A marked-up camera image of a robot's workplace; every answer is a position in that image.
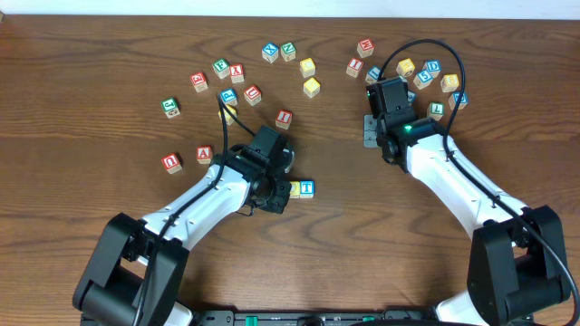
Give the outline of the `yellow K side block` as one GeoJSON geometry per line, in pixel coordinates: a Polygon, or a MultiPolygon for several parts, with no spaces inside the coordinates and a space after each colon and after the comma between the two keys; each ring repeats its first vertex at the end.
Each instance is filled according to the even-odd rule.
{"type": "Polygon", "coordinates": [[[301,195],[300,182],[299,181],[291,181],[290,185],[291,185],[290,197],[291,198],[299,198],[301,195]]]}

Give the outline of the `blue T block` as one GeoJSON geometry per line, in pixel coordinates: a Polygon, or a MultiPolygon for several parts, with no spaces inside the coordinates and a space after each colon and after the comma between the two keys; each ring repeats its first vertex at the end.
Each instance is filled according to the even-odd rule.
{"type": "Polygon", "coordinates": [[[312,198],[315,193],[314,181],[313,180],[302,180],[300,182],[300,197],[301,198],[312,198]]]}

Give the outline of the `green L block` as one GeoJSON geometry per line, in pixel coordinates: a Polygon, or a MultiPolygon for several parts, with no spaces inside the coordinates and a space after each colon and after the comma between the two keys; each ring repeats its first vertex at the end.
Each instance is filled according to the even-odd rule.
{"type": "Polygon", "coordinates": [[[441,102],[431,102],[427,109],[427,116],[440,120],[445,115],[445,105],[441,102]]]}

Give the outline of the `yellow G block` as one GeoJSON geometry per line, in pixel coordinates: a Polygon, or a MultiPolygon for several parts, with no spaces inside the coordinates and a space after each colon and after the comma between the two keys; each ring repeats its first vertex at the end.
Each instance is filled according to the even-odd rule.
{"type": "Polygon", "coordinates": [[[218,116],[221,120],[226,119],[226,124],[231,126],[235,122],[237,111],[235,108],[226,104],[224,109],[218,110],[218,116]]]}

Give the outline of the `blue L block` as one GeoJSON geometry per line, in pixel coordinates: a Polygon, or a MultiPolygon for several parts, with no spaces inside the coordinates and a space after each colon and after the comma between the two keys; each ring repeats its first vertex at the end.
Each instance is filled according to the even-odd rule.
{"type": "Polygon", "coordinates": [[[368,84],[376,83],[381,77],[381,68],[373,65],[366,74],[365,81],[368,84]]]}

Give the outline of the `red A block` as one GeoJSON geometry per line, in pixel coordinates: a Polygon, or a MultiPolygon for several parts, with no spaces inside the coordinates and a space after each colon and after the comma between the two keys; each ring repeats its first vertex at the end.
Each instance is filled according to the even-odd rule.
{"type": "Polygon", "coordinates": [[[209,164],[213,158],[213,151],[210,146],[197,147],[197,161],[199,164],[209,164]]]}

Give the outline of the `blue D block upper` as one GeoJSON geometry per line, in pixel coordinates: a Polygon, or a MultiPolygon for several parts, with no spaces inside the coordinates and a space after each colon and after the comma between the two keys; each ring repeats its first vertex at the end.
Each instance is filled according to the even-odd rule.
{"type": "Polygon", "coordinates": [[[440,62],[438,60],[428,60],[424,63],[422,70],[427,72],[431,77],[436,78],[441,71],[440,62]]]}

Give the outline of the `red I block right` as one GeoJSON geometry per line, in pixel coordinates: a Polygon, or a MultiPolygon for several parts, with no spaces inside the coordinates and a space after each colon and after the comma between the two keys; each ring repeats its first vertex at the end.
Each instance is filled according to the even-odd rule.
{"type": "Polygon", "coordinates": [[[361,60],[352,58],[347,64],[346,73],[353,78],[357,78],[362,67],[363,62],[361,60]]]}

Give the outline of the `red H block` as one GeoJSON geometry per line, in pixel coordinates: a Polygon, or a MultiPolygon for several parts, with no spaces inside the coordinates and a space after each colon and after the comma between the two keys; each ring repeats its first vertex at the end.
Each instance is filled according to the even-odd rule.
{"type": "Polygon", "coordinates": [[[374,42],[370,38],[360,40],[357,43],[357,53],[360,58],[366,58],[373,54],[375,49],[374,42]]]}

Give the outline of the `yellow block mid centre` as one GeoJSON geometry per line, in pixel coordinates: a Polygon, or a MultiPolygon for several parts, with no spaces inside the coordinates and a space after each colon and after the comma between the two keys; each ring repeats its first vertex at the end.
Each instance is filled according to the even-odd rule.
{"type": "Polygon", "coordinates": [[[309,98],[313,98],[314,96],[316,96],[320,92],[320,90],[321,84],[314,77],[311,77],[304,83],[303,91],[309,98]]]}

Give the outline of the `red U block lower left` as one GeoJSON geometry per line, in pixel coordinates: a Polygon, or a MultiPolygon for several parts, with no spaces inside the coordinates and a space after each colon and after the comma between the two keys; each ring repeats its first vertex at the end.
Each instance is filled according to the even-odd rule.
{"type": "Polygon", "coordinates": [[[162,159],[162,164],[169,174],[174,174],[182,170],[179,156],[176,153],[171,153],[162,159]]]}

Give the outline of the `red G block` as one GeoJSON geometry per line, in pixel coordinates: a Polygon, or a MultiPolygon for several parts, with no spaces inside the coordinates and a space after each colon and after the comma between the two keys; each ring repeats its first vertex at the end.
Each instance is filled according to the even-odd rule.
{"type": "Polygon", "coordinates": [[[196,92],[202,92],[208,89],[208,81],[204,72],[196,72],[190,76],[190,81],[196,92]]]}

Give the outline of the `green F block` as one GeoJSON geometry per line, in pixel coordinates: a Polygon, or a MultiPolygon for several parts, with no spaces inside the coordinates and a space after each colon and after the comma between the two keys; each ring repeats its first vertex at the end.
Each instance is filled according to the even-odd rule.
{"type": "Polygon", "coordinates": [[[224,58],[220,58],[213,62],[212,68],[219,79],[224,79],[230,74],[230,65],[224,58]]]}

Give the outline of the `blue X block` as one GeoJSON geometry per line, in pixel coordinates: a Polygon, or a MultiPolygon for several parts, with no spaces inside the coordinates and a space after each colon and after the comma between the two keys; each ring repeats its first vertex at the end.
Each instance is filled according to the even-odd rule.
{"type": "Polygon", "coordinates": [[[267,43],[261,50],[262,57],[269,63],[273,63],[279,56],[279,48],[274,43],[267,43]]]}

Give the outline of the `black mounting rail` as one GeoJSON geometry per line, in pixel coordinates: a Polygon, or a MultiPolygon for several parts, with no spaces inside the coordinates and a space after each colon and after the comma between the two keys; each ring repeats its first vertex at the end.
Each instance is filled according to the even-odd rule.
{"type": "Polygon", "coordinates": [[[195,312],[191,326],[299,326],[352,325],[364,321],[434,321],[435,317],[425,310],[403,308],[373,312],[195,312]]]}

